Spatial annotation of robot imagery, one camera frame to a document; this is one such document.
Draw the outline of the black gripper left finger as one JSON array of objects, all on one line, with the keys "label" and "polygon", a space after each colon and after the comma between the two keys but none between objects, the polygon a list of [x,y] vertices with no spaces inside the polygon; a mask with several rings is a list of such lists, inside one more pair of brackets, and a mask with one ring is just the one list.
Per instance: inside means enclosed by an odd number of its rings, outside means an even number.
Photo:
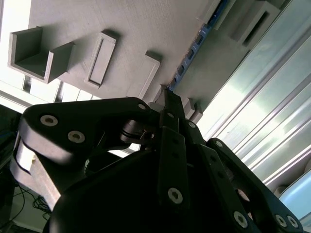
[{"label": "black gripper left finger", "polygon": [[29,107],[18,129],[14,178],[42,195],[53,211],[73,185],[135,152],[186,154],[174,95],[163,91],[159,111],[135,97]]}]

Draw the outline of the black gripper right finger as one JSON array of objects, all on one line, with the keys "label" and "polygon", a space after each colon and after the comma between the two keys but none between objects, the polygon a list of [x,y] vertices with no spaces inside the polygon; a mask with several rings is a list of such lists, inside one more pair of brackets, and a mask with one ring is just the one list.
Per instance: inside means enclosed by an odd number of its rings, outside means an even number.
[{"label": "black gripper right finger", "polygon": [[210,193],[213,206],[208,227],[212,233],[302,233],[294,214],[262,181],[217,138],[205,141],[197,128],[186,119],[181,98],[173,96],[179,128],[186,135],[190,162],[203,189]]}]

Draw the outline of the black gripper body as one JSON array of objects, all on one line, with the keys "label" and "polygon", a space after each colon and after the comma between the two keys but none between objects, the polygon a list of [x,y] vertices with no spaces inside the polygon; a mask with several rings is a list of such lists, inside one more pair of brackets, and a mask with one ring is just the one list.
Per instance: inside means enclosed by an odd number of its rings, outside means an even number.
[{"label": "black gripper body", "polygon": [[69,188],[46,233],[241,233],[241,209],[216,186],[223,174],[184,152],[138,151]]}]

